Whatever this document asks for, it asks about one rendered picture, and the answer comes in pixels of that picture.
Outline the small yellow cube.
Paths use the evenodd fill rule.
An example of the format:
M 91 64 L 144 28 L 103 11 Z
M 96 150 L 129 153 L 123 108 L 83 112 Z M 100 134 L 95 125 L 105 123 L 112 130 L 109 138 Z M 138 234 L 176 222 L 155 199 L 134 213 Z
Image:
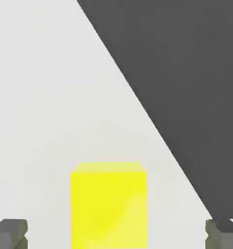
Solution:
M 70 173 L 71 249 L 148 246 L 147 172 L 138 161 L 81 162 Z

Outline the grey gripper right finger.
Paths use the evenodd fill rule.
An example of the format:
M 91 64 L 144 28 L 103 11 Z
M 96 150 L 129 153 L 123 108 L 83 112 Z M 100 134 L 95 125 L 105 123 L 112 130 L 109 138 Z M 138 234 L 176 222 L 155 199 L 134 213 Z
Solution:
M 208 219 L 205 223 L 205 249 L 233 249 L 233 222 Z

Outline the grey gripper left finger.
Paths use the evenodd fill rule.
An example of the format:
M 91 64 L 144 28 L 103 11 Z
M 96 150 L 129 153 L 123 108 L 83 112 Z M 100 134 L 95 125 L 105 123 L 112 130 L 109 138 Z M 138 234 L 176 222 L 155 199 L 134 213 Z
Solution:
M 0 222 L 0 249 L 28 249 L 27 231 L 26 219 L 3 219 Z

